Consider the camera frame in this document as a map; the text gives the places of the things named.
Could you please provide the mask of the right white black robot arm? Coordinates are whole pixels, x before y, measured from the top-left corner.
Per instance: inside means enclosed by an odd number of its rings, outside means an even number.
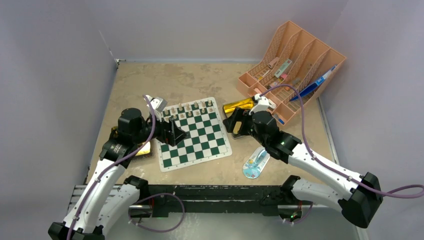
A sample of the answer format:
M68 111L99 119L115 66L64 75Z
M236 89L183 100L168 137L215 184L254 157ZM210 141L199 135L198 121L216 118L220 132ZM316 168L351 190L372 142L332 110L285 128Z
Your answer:
M308 151L299 138L280 130L268 111L249 114L247 109L237 107L231 116L223 120L225 130L232 133L237 122L241 123L239 134L253 137L272 158L300 168L323 182L308 183L290 176L280 191L284 202L315 202L340 212L359 228L366 229L370 225L383 202L381 194L369 190L381 189L377 176L370 172L361 175L326 158L317 160L319 154Z

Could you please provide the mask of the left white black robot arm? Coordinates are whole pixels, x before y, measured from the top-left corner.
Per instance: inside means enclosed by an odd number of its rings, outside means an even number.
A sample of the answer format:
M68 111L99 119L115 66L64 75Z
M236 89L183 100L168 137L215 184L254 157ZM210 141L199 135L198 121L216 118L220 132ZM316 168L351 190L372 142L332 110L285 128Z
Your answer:
M148 119L137 108L123 110L80 199L62 222L51 224L48 235L53 240L105 239L108 229L131 205L142 205L163 196L163 193L150 194L148 181L131 175L125 179L121 191L108 198L134 155L154 138L174 147L186 137L187 133L173 119L162 121L153 109Z

